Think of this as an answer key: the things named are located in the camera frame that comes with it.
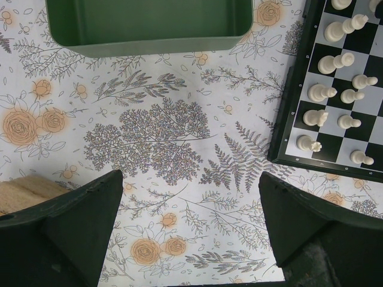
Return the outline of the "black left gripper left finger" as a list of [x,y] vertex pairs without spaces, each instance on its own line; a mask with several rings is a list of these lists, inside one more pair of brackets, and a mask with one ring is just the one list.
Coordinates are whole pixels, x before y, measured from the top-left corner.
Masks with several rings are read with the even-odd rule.
[[1,286],[97,286],[123,193],[113,170],[1,217]]

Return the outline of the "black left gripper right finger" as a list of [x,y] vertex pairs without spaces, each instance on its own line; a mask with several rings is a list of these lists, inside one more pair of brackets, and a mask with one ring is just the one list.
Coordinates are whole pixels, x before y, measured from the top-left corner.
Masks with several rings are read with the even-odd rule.
[[286,286],[382,286],[382,220],[263,172],[260,199]]

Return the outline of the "black white chess board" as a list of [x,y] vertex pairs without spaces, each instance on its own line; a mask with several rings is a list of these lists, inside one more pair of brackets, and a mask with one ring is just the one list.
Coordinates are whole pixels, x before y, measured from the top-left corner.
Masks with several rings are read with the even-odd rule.
[[308,1],[268,160],[382,181],[382,2]]

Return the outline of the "green plastic tray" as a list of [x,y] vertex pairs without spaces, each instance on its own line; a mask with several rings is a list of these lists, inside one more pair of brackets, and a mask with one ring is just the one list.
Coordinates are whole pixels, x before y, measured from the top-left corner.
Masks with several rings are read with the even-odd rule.
[[252,1],[46,1],[51,37],[87,57],[228,50],[253,25]]

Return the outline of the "white chess bishop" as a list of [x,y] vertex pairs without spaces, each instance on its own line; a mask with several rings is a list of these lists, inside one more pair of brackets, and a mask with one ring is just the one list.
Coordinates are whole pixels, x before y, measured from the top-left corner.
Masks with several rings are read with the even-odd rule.
[[338,91],[333,87],[315,84],[308,90],[308,97],[314,102],[322,102],[327,98],[334,97],[337,92]]

